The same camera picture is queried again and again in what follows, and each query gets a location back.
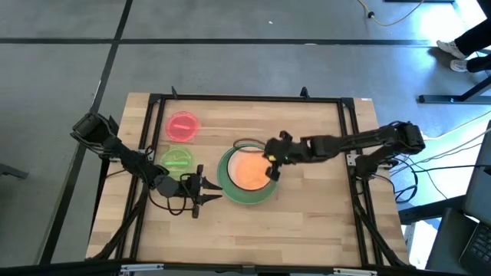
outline wooden table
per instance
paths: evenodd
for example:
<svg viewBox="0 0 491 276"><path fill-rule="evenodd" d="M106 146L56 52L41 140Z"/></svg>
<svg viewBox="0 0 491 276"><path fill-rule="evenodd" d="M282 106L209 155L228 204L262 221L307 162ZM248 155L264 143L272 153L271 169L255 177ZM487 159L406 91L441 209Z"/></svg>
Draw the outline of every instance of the wooden table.
<svg viewBox="0 0 491 276"><path fill-rule="evenodd" d="M131 93L127 98L118 136L133 149L140 140L148 98L149 94L140 93ZM360 131L378 128L370 99L355 99L355 106ZM178 111L194 113L201 123L197 135L185 144L171 142L165 132L165 123ZM191 171L197 164L203 164L204 175L216 184L218 162L238 138L266 141L278 136L280 130L287 130L296 139L320 134L341 135L338 109L329 103L167 100L163 117L156 162L167 150L185 146L194 157ZM347 111L346 117L350 130ZM120 169L120 164L112 164L109 173ZM199 218L193 219L188 212L173 216L148 202L137 259L360 266L344 154L325 163L283 166L281 171L275 194L259 205L240 205L224 196L206 203ZM107 179L87 249L88 257L97 254L120 226L130 179L127 172ZM392 186L380 179L371 180L370 186L377 227L399 258L408 262ZM166 204L157 191L152 193L158 203ZM180 207L182 199L171 199L171 204ZM374 263L366 229L365 238L369 260ZM129 255L129 244L130 239L125 256Z"/></svg>

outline orange disc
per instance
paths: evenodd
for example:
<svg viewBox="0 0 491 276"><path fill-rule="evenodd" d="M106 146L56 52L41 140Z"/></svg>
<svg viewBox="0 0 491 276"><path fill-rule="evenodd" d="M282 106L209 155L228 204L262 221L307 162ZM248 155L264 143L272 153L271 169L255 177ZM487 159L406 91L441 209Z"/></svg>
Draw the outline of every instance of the orange disc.
<svg viewBox="0 0 491 276"><path fill-rule="evenodd" d="M253 191L268 185L265 173L271 164L261 153L242 153L238 157L233 178L239 188Z"/></svg>

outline yellow cable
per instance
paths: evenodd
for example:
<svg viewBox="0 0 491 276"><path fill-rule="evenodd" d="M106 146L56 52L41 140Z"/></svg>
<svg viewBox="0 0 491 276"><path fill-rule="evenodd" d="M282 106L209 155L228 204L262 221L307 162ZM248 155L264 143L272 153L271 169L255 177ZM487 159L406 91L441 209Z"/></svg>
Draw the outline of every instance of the yellow cable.
<svg viewBox="0 0 491 276"><path fill-rule="evenodd" d="M362 6L363 8L365 9L365 11L367 11L367 13L369 14L371 12L371 10L367 7L367 5L363 2L363 0L357 0ZM376 18L375 18L375 15L372 15L371 18L374 19L375 23L379 24L380 26L383 26L383 27L389 27L389 26L392 26L392 25L395 25L401 21L403 21L404 19L406 19L409 15L411 15L414 11L416 11L416 9L418 9L421 4L424 3L425 0L421 0L420 4L418 4L416 6L416 8L413 8L412 11L410 11L406 16L402 17L401 19L397 20L396 22L393 22L393 23L390 23L390 24L384 24L384 23L381 23L380 21L378 21Z"/></svg>

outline orange plate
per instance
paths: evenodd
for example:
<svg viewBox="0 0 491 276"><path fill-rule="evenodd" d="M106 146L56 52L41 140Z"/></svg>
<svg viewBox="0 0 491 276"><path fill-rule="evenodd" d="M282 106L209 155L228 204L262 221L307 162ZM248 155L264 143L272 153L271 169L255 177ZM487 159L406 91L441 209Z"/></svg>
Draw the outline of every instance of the orange plate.
<svg viewBox="0 0 491 276"><path fill-rule="evenodd" d="M245 147L244 150L257 150L255 147ZM264 188L269 183L266 169L271 164L262 157L261 153L244 153L236 151L229 160L230 179L240 189L255 191Z"/></svg>

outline white cable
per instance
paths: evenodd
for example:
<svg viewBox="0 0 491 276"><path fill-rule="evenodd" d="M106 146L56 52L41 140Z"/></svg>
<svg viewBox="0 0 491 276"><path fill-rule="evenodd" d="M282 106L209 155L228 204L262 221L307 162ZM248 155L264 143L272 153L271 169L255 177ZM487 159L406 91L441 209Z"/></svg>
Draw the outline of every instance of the white cable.
<svg viewBox="0 0 491 276"><path fill-rule="evenodd" d="M456 150L456 149L458 149L458 148L460 148L460 147L462 147L462 146L465 146L466 144L468 144L468 143L470 143L470 142L474 141L475 139L477 139L477 138L481 137L482 135L484 135L484 134L488 133L489 131L491 131L491 127L490 127L489 129L487 129L485 132L481 133L480 135L478 135L478 136L476 136L476 137L472 138L471 140L469 140L469 141L467 141L467 142L465 142L465 143L463 143L463 144L461 144L461 145L459 145L459 146L454 147L453 149L449 149L449 150L447 150L447 151L446 151L446 152L444 152L444 153L439 153L439 154L437 154L437 155L435 155L435 156L431 156L431 157L428 157L428 158L423 159L423 160L421 160L421 161L418 161L418 162L414 163L412 166L414 166L414 165L416 165L416 164L419 164L419 163L426 163L426 162L429 162L429 161L431 161L431 160L433 160L433 159L436 159L437 157L440 157L440 156L445 155L445 154L447 154L447 153L449 153L449 152L451 152L451 151L454 151L454 150ZM401 172L401 171L403 171L403 170L407 169L408 167L409 167L409 166L402 167L402 168L400 168L398 171L396 171L396 172L392 173L390 176L395 176L395 175L396 175L396 174L398 174L399 172Z"/></svg>
<svg viewBox="0 0 491 276"><path fill-rule="evenodd" d="M390 23L390 24L384 24L384 23L382 23L382 22L378 21L378 20L375 18L375 13L374 13L374 12L372 12L372 11L371 11L371 10L368 8L367 4L365 4L365 3L363 2L363 0L357 0L357 1L358 1L358 3L360 3L360 4L363 6L363 8L365 9L365 11L367 11L367 13L368 13L368 17L369 17L369 18L374 19L375 23L379 24L379 25L380 25L380 26L382 26L382 27L389 27L389 26L395 25L395 24L397 24L397 23L399 23L399 22L403 21L404 19L406 19L407 17L409 17L409 15L411 15L411 14L412 14L414 11L416 11L416 10L417 10L417 9L418 9L418 8L419 8L419 7L420 7L420 6L421 6L421 5L424 3L424 2L425 2L425 0L421 0L420 4L418 4L418 5L417 5L415 8L413 8L413 10L411 10L411 11L410 11L408 14L406 14L406 15L405 15L404 17L402 17L401 19L399 19L399 20L397 20L397 21L394 21L394 22L392 22L392 23Z"/></svg>
<svg viewBox="0 0 491 276"><path fill-rule="evenodd" d="M427 141L427 140L438 140L438 139L442 139L442 138L444 138L445 136L447 136L447 135L449 135L449 134L451 134L451 133L454 133L455 131L457 131L457 130L458 130L458 129L460 129L461 127L464 127L464 126L468 125L469 123L472 123L473 121L478 120L478 119L480 119L480 118L482 118L482 117L484 117L484 116L488 115L489 113L491 113L491 110L490 110L490 111L488 111L488 112L486 112L486 113L484 113L483 115L480 115L480 116L478 116L478 117L476 117L476 118L474 118L474 119L472 119L472 120L469 120L469 121L467 121L467 122L465 122L465 123L461 124L460 126L458 126L458 127L454 128L454 129L453 129L453 130L451 130L451 131L448 131L448 132L446 132L446 133L444 133L444 134L441 134L441 135L439 135L439 136L436 136L436 137L428 137L428 136L424 135L424 134L423 134L423 132L421 132L421 135L423 136L423 140L425 140L425 141Z"/></svg>

